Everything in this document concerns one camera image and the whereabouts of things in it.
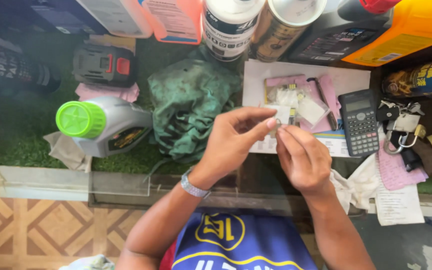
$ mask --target green cloth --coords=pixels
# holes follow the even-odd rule
[[[188,163],[201,159],[216,116],[233,108],[239,76],[218,65],[185,59],[148,78],[159,151]]]

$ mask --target green cap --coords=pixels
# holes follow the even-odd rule
[[[69,137],[94,138],[103,132],[106,115],[96,104],[69,101],[57,110],[56,124]]]

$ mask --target wooden floor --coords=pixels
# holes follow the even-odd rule
[[[0,198],[0,270],[53,270],[104,254],[116,262],[142,211]]]

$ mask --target wristwatch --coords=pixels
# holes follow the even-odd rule
[[[199,188],[193,186],[188,180],[188,174],[193,170],[193,168],[194,168],[194,166],[189,168],[189,170],[187,170],[183,174],[183,176],[181,176],[181,186],[183,187],[183,189],[187,193],[189,193],[195,197],[200,197],[200,198],[206,199],[209,196],[209,194],[211,194],[211,191],[199,189]]]

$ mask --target pink bottle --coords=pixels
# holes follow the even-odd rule
[[[161,42],[201,42],[202,0],[135,0]]]

